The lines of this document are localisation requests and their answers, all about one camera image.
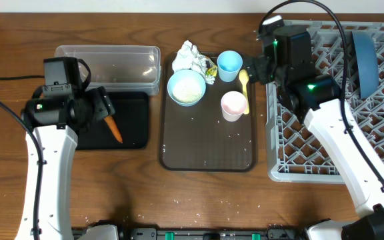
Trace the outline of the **pink white cup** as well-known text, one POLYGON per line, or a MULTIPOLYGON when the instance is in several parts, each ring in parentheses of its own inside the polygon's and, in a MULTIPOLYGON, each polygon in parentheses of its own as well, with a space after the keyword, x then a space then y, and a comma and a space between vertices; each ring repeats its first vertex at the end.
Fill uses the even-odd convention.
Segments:
POLYGON ((221 98, 221 112, 226 121, 235 122, 247 108, 246 97, 238 91, 230 91, 221 98))

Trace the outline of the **light blue rice bowl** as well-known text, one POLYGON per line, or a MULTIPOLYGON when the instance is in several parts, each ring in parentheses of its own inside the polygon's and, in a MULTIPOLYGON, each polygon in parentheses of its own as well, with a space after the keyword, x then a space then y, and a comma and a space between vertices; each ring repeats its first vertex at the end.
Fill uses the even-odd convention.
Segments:
POLYGON ((206 82, 197 72, 180 70, 167 82, 167 92, 178 105, 190 107, 198 103, 206 92, 206 82))

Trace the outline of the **large blue plate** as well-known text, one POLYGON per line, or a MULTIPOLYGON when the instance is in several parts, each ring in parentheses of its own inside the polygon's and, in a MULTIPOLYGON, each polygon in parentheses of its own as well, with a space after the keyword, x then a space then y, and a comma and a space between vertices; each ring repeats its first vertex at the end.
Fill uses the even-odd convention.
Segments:
POLYGON ((363 32, 352 32, 353 46, 357 59, 359 76, 359 96, 361 99, 370 97, 379 86, 377 54, 373 39, 363 32))

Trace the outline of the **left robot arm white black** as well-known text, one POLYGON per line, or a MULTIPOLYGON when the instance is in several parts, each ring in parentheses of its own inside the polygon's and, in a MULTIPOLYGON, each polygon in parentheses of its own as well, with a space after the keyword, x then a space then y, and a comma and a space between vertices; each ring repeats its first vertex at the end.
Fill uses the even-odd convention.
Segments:
POLYGON ((78 135, 115 110, 104 87, 44 86, 28 100, 27 182, 17 239, 72 239, 71 170, 78 135))

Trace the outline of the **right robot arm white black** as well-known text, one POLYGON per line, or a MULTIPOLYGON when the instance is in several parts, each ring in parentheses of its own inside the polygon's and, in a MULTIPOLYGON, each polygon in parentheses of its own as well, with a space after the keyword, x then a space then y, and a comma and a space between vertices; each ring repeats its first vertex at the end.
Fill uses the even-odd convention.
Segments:
POLYGON ((305 27, 282 20, 262 23, 263 54, 247 59, 252 83, 277 85, 278 102, 293 112, 324 147, 342 176, 359 220, 322 221, 306 230, 308 239, 384 239, 384 164, 354 121, 345 88, 319 75, 305 27))

